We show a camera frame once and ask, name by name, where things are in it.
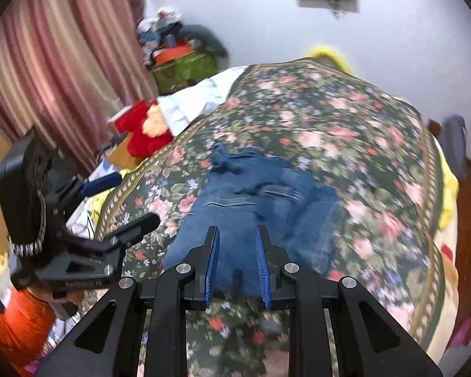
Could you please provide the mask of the orange sleeve forearm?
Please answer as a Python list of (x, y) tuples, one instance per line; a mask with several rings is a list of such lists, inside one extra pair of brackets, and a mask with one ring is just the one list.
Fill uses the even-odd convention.
[(42, 354), (55, 320), (48, 303), (27, 289), (12, 288), (9, 304), (0, 314), (0, 348), (21, 376), (33, 375), (28, 366)]

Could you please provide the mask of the person's left hand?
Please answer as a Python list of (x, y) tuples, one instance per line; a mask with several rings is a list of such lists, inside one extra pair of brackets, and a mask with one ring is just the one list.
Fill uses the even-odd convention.
[(37, 300), (41, 300), (47, 303), (66, 303), (70, 302), (74, 305), (80, 305), (80, 303), (84, 300), (85, 298), (85, 292), (84, 291), (71, 291), (68, 292), (67, 294), (64, 294), (60, 298), (55, 298), (52, 294), (52, 292), (48, 290), (44, 290), (42, 288), (37, 288), (37, 287), (29, 287), (27, 288), (27, 291), (35, 297)]

